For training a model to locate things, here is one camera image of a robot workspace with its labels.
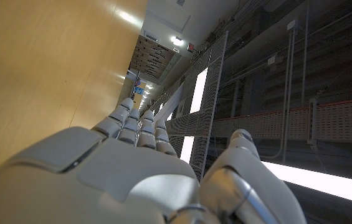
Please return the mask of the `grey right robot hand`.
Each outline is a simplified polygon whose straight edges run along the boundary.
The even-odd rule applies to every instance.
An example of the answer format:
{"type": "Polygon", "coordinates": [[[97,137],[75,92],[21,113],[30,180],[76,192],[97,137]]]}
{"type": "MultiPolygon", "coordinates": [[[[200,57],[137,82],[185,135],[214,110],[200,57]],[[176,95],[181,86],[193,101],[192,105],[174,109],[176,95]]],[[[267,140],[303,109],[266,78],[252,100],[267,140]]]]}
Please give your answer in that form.
{"type": "Polygon", "coordinates": [[[0,166],[0,223],[305,223],[249,132],[199,180],[164,121],[125,99],[92,129],[67,128],[0,166]]]}

